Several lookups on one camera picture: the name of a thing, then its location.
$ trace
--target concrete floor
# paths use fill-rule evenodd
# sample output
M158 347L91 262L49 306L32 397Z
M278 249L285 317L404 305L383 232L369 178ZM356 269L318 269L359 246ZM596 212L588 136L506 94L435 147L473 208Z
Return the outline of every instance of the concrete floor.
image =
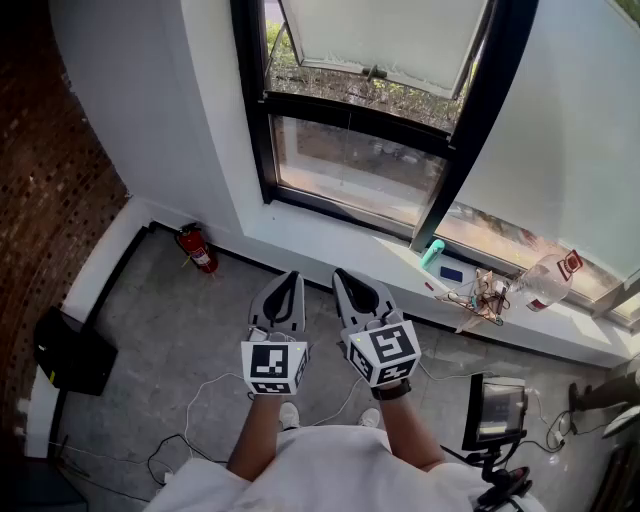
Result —
M225 372L241 375L239 342L247 331L253 296L274 275L237 259L219 255L216 278L193 265L182 267L184 254L172 236L161 230L148 235L119 277L102 308L97 329L119 350L107 387L100 397L69 393L59 440L94 454L145 461L159 442L185 429L187 404L199 386ZM306 288L307 340L315 343L311 364L293 400L303 425L335 413L358 376L335 346L340 321L333 296ZM423 363L434 377L481 369L526 379L539 392L548 422L566 409L569 383L598 385L602 370L586 368L517 350L483 343L415 324L423 347ZM412 377L411 401L439 441L458 450L462 442L468 400L468 378L432 380L422 371ZM360 383L343 412L330 423L353 424L375 406ZM190 414L189 439L208 456L226 460L249 410L245 384L225 377L205 386ZM588 430L606 421L601 412L576 416ZM527 439L544 443L546 425L532 394L526 416ZM533 493L548 512L587 511L602 479L613 442L599 433L570 437L565 448L549 455L523 445L509 468L531 467ZM117 462L66 450L64 457L91 479L145 499L160 488L146 464ZM157 459L177 470L189 457L179 440L169 441ZM164 469L152 463L162 479ZM145 503L96 488L73 476L93 512L141 510Z

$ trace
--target brick wall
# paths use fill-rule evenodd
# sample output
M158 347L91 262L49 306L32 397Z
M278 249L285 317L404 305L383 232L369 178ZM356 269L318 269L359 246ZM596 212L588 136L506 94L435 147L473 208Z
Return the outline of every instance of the brick wall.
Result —
M61 306L126 189L69 91L46 1L0 7L0 421L20 448L33 329Z

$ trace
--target black box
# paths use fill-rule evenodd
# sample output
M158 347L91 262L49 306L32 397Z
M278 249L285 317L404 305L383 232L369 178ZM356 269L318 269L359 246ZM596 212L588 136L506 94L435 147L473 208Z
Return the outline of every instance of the black box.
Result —
M100 395L118 351L76 319L51 308L34 333L35 358L51 383L67 391Z

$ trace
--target plastic bottle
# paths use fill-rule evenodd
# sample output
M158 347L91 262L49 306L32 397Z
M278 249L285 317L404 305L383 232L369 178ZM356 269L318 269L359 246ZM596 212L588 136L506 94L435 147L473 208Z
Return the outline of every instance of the plastic bottle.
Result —
M542 311L567 296L580 268L582 260L575 250L566 256L550 254L511 283L509 292L521 293L531 311Z

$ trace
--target red fire extinguisher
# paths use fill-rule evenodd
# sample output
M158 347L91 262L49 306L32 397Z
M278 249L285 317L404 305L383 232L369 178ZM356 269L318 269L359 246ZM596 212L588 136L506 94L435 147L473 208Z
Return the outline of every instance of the red fire extinguisher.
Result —
M193 223L180 228L180 234L176 236L180 246L189 253L191 259L200 267L200 270L211 274L218 268L218 260L215 254L209 254L209 249L205 243L200 228Z

